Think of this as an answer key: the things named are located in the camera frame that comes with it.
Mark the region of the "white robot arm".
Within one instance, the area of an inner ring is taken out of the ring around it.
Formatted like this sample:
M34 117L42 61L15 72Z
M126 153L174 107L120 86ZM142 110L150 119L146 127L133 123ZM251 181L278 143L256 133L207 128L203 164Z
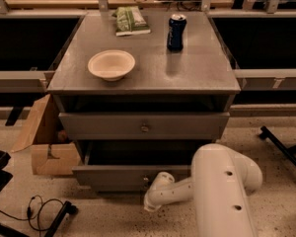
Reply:
M200 147L191 162L190 176L177 182L157 175L144 197L150 212L165 204L194 202L198 237L259 237L248 195L262 184L262 172L251 158L224 145Z

